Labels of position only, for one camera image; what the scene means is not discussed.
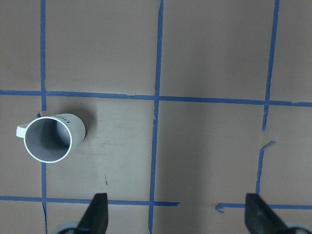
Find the scratch on surface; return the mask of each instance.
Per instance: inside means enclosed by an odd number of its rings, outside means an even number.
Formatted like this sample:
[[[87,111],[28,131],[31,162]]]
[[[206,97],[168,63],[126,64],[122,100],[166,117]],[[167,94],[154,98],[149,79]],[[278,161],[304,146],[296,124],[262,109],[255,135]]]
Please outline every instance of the scratch on surface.
[[[105,177],[105,184],[106,184],[106,186],[108,186],[108,182],[107,182],[106,174],[104,174],[104,177]]]

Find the mug rim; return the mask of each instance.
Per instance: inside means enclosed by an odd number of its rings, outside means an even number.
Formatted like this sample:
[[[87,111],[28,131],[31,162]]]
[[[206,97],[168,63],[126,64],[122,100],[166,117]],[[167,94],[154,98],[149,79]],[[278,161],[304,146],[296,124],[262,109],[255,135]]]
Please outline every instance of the mug rim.
[[[64,159],[64,158],[69,154],[70,150],[72,149],[72,145],[73,145],[72,133],[70,132],[69,128],[66,126],[65,123],[63,123],[60,119],[57,119],[57,118],[54,117],[54,116],[39,117],[39,118],[34,119],[33,121],[31,121],[31,122],[28,124],[28,126],[26,127],[25,132],[27,133],[28,128],[29,128],[34,122],[37,122],[37,121],[39,121],[39,120],[41,120],[41,119],[45,119],[45,118],[53,119],[53,120],[55,120],[55,121],[61,123],[61,124],[66,128],[66,130],[67,130],[67,132],[68,132],[68,134],[69,134],[69,138],[70,138],[70,144],[69,144],[69,147],[68,147],[68,150],[67,150],[66,154],[64,154],[64,156],[62,156],[62,157],[59,158],[58,160],[54,160],[54,161],[44,161],[44,160],[42,160],[42,159],[40,159],[40,158],[37,158],[36,156],[34,156],[34,155],[30,152],[30,150],[28,149],[28,147],[27,147],[27,145],[26,145],[26,135],[25,135],[25,137],[24,137],[24,145],[25,145],[25,148],[26,148],[27,152],[31,155],[31,157],[33,157],[34,159],[36,159],[36,160],[38,160],[38,161],[40,161],[40,162],[44,162],[44,163],[59,162],[59,161],[61,161],[62,159]]]

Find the mug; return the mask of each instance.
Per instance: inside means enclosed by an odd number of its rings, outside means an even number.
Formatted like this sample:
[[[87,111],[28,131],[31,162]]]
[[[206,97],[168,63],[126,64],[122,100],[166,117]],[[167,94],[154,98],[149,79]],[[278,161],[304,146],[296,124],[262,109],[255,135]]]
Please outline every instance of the mug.
[[[28,153],[45,163],[64,159],[82,143],[85,134],[82,120],[73,114],[40,117],[16,129]]]

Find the cup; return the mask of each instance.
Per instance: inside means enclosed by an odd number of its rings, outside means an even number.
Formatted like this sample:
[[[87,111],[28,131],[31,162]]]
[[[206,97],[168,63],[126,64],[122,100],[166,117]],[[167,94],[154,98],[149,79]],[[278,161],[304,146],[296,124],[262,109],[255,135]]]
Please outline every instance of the cup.
[[[64,159],[82,143],[85,134],[82,120],[73,114],[40,117],[16,129],[28,153],[45,163]]]

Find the mug handle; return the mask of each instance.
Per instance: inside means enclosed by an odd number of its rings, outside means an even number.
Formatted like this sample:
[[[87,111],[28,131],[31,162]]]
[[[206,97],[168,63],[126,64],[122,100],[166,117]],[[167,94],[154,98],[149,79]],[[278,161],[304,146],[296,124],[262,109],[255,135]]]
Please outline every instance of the mug handle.
[[[25,138],[26,135],[26,128],[29,125],[29,123],[27,124],[23,124],[23,125],[19,125],[16,129],[16,136],[17,137],[21,137],[21,138]]]

